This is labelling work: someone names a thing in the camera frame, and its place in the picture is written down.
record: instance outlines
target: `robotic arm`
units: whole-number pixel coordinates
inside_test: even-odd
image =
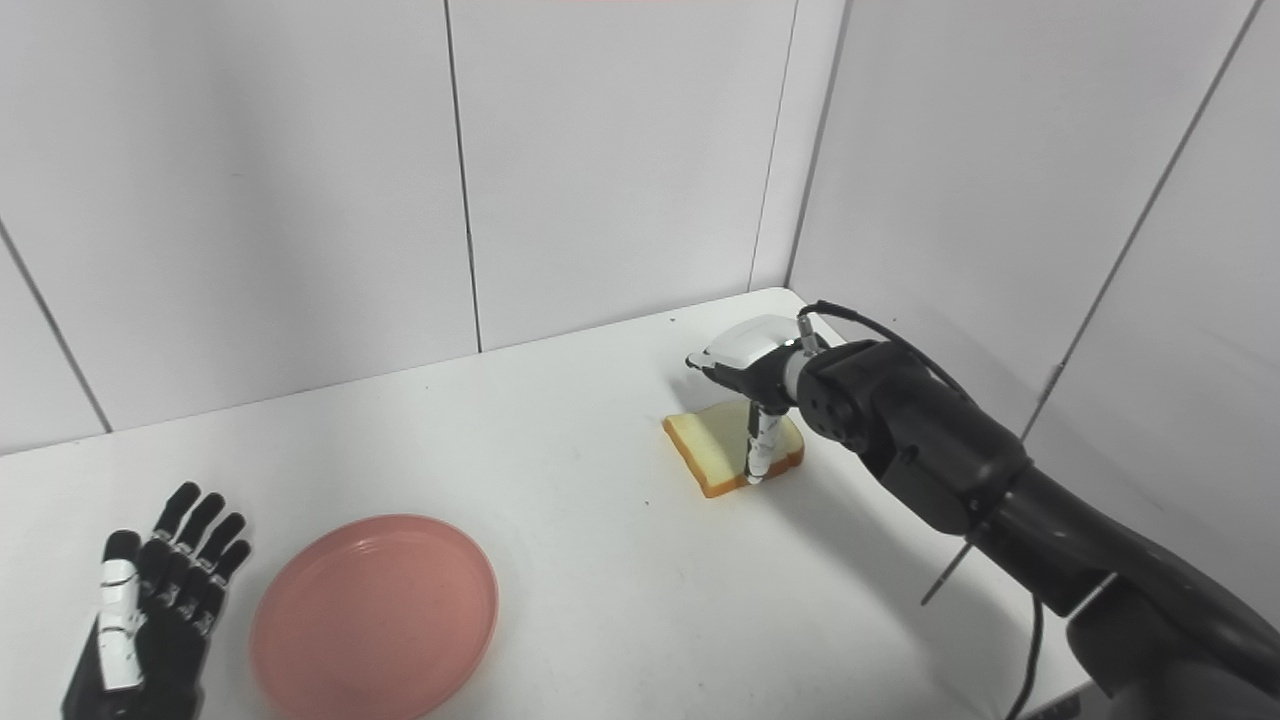
[[[890,340],[827,347],[814,311]],[[748,320],[687,364],[751,400],[749,480],[769,465],[781,415],[799,407],[932,528],[964,536],[1057,615],[1075,612],[1069,644],[1115,700],[1112,717],[1280,719],[1275,628],[1037,469],[1018,436],[887,328],[819,302],[797,319]]]

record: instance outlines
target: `robotic hand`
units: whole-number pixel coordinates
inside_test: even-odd
[[[827,347],[810,313],[887,341]],[[819,301],[796,319],[741,323],[686,363],[751,400],[748,478],[768,468],[777,418],[799,407],[810,429],[858,454],[927,524],[964,536],[1030,591],[1037,615],[1041,603],[1074,612],[1068,641],[1115,698],[1112,717],[1280,719],[1275,628],[1037,469],[1018,436],[888,328]]]
[[[101,606],[63,700],[65,720],[196,717],[209,637],[227,583],[250,553],[246,541],[232,542],[244,529],[238,512],[196,552],[225,506],[218,493],[197,505],[200,495],[196,483],[178,488],[146,544],[133,530],[108,538]]]

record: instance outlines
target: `white wall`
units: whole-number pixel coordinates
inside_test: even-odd
[[[792,287],[1020,429],[1248,5],[855,1]]]
[[[0,455],[100,432],[92,406],[0,243]]]
[[[1265,3],[1029,447],[1280,624],[1277,67]]]
[[[794,3],[452,14],[486,348],[748,290]]]
[[[475,351],[440,5],[3,8],[0,213],[114,427]]]
[[[111,425],[781,282],[840,0],[452,12],[483,338],[443,0],[0,5],[0,218]],[[96,430],[28,315],[0,451]]]

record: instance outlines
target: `wall seam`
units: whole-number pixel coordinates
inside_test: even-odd
[[[18,246],[14,243],[13,236],[9,234],[9,228],[5,227],[3,218],[0,218],[0,241],[3,241],[5,249],[8,249],[9,258],[18,269],[22,282],[27,286],[27,292],[31,293],[31,299],[36,301],[36,307],[40,309],[41,316],[45,318],[45,324],[49,325],[49,332],[54,336],[54,342],[58,343],[58,348],[61,351],[63,359],[67,360],[67,365],[70,366],[72,374],[76,377],[76,382],[79,383],[81,392],[84,393],[84,400],[87,400],[90,407],[93,409],[93,415],[97,418],[99,424],[102,425],[102,432],[113,432],[111,423],[106,419],[106,413],[102,410],[102,405],[97,401],[97,396],[93,395],[93,388],[90,387],[88,378],[86,378],[84,372],[81,370],[79,363],[76,360],[76,354],[72,352],[72,347],[67,342],[67,336],[63,334],[63,329],[58,325],[58,320],[54,318],[52,310],[49,309],[49,302],[45,301],[45,295],[40,292],[40,287],[36,286],[36,278],[31,274],[31,269],[27,268],[27,263],[22,259],[22,254],[18,252]]]
[[[836,76],[840,72],[840,59],[845,54],[845,36],[849,33],[849,15],[852,13],[854,0],[845,0],[845,9],[840,15],[840,35],[836,37],[836,50],[831,59],[831,76],[827,78],[827,94],[822,99],[822,114],[818,115],[818,131],[813,137],[813,152],[809,155],[809,173],[804,181],[804,193],[800,196],[800,211],[796,214],[796,231],[791,238],[791,258],[787,260],[787,274],[783,287],[791,287],[791,274],[796,269],[796,255],[800,250],[800,233],[804,231],[804,217],[809,211],[809,193],[813,191],[813,178],[818,169],[818,154],[822,152],[822,136],[827,132],[827,115],[831,113],[831,97],[836,92]]]
[[[782,99],[787,94],[787,72],[791,69],[791,49],[796,41],[796,15],[800,14],[800,3],[795,0],[791,5],[791,29],[787,33],[787,55],[782,60],[782,86],[778,88],[778,106],[773,111],[773,136],[769,138],[769,160],[764,165],[764,191],[760,193],[760,214],[755,219],[755,245],[751,246],[751,266],[746,270],[746,292],[751,292],[755,283],[755,256],[760,252],[760,227],[764,225],[764,208],[769,199],[769,178],[773,176],[773,152],[778,147],[778,122],[782,119]]]
[[[471,236],[471,200],[467,193],[467,161],[462,151],[462,110],[458,102],[458,70],[453,55],[453,17],[449,14],[449,0],[444,3],[444,40],[449,50],[449,88],[453,94],[453,131],[458,142],[458,179],[462,183],[462,224],[467,238],[467,266],[471,270],[471,316],[476,328],[476,352],[484,352],[484,340],[480,334],[480,291],[476,283],[476,251]]]
[[[1061,363],[1055,365],[1053,373],[1050,375],[1048,383],[1046,383],[1044,389],[1041,392],[1039,398],[1036,402],[1036,409],[1032,410],[1030,419],[1027,420],[1027,427],[1023,429],[1023,437],[1025,438],[1036,420],[1039,419],[1041,411],[1044,405],[1048,404],[1048,398],[1053,389],[1057,387],[1057,380],[1062,377],[1062,372],[1066,369],[1068,363],[1071,360],[1071,355],[1075,354],[1075,348],[1080,345],[1080,340],[1084,337],[1084,332],[1088,329],[1089,324],[1093,322],[1093,316],[1097,314],[1098,307],[1102,305],[1102,299],[1111,290],[1111,283],[1115,281],[1116,274],[1120,272],[1120,265],[1129,256],[1129,250],[1133,249],[1133,243],[1142,232],[1143,225],[1147,223],[1147,217],[1151,215],[1152,208],[1155,208],[1156,201],[1160,200],[1161,192],[1165,190],[1165,184],[1169,182],[1170,176],[1172,176],[1174,168],[1178,165],[1178,160],[1181,159],[1183,151],[1187,149],[1187,143],[1190,141],[1192,135],[1199,126],[1201,118],[1204,117],[1204,110],[1208,108],[1210,102],[1213,100],[1213,94],[1217,92],[1219,85],[1226,76],[1228,68],[1231,67],[1231,60],[1235,59],[1236,50],[1240,49],[1240,44],[1244,41],[1244,36],[1249,32],[1249,26],[1253,24],[1253,19],[1257,17],[1258,10],[1262,8],[1263,0],[1253,0],[1253,5],[1249,8],[1248,14],[1244,15],[1244,22],[1240,23],[1240,29],[1236,31],[1235,38],[1231,41],[1230,47],[1226,50],[1226,55],[1217,67],[1217,72],[1213,73],[1213,78],[1208,83],[1208,88],[1201,97],[1199,105],[1196,106],[1196,111],[1192,113],[1192,119],[1187,123],[1187,128],[1183,131],[1181,137],[1178,140],[1178,145],[1174,146],[1174,152],[1169,156],[1169,161],[1165,163],[1164,170],[1161,170],[1160,177],[1156,179],[1156,184],[1151,190],[1151,195],[1147,196],[1147,201],[1143,204],[1142,210],[1138,213],[1138,218],[1134,220],[1133,228],[1130,228],[1128,237],[1125,237],[1124,245],[1120,247],[1119,255],[1116,255],[1115,263],[1111,264],[1111,269],[1107,272],[1106,278],[1102,281],[1102,287],[1098,288],[1098,293],[1093,297],[1093,302],[1089,305],[1088,311],[1084,314],[1084,319],[1080,322],[1080,327],[1076,328],[1075,336],[1071,342],[1066,346],[1066,352],[1062,355]]]

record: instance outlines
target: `bread slice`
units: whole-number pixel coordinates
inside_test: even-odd
[[[718,497],[749,484],[746,465],[746,420],[751,404],[733,400],[712,405],[700,413],[669,415],[662,429],[671,436],[689,471],[698,479],[703,495]],[[782,436],[765,478],[787,471],[804,460],[804,437],[791,418],[782,418]]]

